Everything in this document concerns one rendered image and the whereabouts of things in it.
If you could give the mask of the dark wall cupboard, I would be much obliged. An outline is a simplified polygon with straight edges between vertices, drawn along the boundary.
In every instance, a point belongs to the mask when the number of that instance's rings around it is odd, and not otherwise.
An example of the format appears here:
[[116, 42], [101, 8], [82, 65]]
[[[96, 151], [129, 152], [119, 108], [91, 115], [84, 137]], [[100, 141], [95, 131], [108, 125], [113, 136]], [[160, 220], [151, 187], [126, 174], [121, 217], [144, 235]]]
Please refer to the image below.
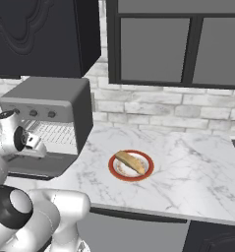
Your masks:
[[100, 55], [98, 0], [0, 0], [0, 78], [81, 78]]

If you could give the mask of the grey appliance front panel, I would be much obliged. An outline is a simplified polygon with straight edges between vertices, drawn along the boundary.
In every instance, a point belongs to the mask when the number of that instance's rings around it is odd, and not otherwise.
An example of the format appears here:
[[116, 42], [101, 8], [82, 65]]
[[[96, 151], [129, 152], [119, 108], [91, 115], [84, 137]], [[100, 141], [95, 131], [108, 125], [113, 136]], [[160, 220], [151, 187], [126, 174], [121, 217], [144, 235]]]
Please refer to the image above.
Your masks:
[[189, 224], [125, 220], [89, 213], [78, 222], [91, 252], [182, 252]]

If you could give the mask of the black framed window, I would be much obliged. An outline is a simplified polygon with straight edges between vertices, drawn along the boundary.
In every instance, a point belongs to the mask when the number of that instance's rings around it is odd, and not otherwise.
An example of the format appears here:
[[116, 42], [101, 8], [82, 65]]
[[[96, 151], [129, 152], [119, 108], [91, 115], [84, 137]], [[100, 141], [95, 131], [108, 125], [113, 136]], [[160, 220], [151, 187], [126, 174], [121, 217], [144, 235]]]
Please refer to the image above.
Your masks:
[[111, 84], [235, 90], [235, 0], [106, 0]]

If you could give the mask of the dark base cupboard door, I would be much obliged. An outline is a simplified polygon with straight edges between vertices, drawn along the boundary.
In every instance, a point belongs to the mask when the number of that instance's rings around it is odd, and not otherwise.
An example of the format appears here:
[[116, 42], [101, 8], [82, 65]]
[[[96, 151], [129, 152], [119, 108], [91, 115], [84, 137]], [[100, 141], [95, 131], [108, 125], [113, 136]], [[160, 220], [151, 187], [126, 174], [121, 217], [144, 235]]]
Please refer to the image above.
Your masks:
[[235, 252], [235, 226], [192, 220], [182, 252]]

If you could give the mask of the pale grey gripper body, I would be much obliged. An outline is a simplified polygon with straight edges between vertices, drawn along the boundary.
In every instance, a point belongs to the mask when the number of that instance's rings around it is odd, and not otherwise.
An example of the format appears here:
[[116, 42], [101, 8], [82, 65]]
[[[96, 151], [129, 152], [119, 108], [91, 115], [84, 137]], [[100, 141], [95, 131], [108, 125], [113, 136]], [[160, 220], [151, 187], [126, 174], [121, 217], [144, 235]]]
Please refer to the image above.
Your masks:
[[43, 143], [39, 143], [34, 149], [24, 148], [22, 150], [23, 156], [34, 158], [44, 158], [47, 154], [47, 149]]

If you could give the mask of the red rimmed white plate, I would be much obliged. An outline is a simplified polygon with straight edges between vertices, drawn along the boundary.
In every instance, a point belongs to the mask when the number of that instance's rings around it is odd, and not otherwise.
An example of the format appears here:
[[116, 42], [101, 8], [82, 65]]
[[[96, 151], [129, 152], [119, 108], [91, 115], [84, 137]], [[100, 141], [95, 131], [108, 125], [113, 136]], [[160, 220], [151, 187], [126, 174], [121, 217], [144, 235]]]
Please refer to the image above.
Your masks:
[[135, 182], [147, 179], [153, 173], [154, 163], [150, 156], [137, 150], [126, 150], [126, 153], [136, 158], [143, 165], [145, 173], [138, 174], [134, 169], [113, 155], [108, 162], [108, 168], [116, 178], [123, 181]]

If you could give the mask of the grey toaster oven door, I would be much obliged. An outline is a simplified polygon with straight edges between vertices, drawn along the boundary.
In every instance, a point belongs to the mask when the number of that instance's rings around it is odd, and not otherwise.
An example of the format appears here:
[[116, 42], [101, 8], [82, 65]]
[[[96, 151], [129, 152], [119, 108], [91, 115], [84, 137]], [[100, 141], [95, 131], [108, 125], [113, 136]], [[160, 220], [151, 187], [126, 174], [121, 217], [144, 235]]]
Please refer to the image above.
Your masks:
[[5, 157], [5, 161], [9, 176], [48, 181], [61, 176], [77, 158], [77, 155], [48, 153], [45, 157], [13, 155]]

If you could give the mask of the brown baguette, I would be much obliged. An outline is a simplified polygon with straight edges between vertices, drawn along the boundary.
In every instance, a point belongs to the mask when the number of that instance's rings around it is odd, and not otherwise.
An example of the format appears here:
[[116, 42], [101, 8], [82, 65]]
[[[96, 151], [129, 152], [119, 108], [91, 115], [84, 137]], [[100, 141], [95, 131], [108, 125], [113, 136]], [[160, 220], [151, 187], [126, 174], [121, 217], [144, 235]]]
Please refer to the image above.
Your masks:
[[131, 156], [127, 152], [119, 151], [115, 154], [115, 157], [121, 162], [123, 162], [125, 165], [135, 170], [138, 174], [143, 175], [146, 173], [142, 163], [137, 158]]

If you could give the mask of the grey toaster oven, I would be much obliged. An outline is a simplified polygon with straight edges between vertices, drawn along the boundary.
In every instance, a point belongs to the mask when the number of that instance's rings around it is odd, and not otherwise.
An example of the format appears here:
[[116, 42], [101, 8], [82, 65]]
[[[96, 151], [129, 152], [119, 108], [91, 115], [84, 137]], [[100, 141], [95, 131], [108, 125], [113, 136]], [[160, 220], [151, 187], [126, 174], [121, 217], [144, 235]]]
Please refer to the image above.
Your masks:
[[[77, 155], [79, 157], [93, 127], [89, 80], [69, 78], [30, 77], [0, 97], [4, 111], [19, 109], [16, 118], [29, 133], [26, 148], [34, 149], [43, 143], [48, 153]], [[37, 116], [31, 117], [31, 110]], [[48, 117], [55, 111], [54, 118]], [[24, 126], [28, 120], [71, 123], [75, 132], [76, 145], [44, 143]]]

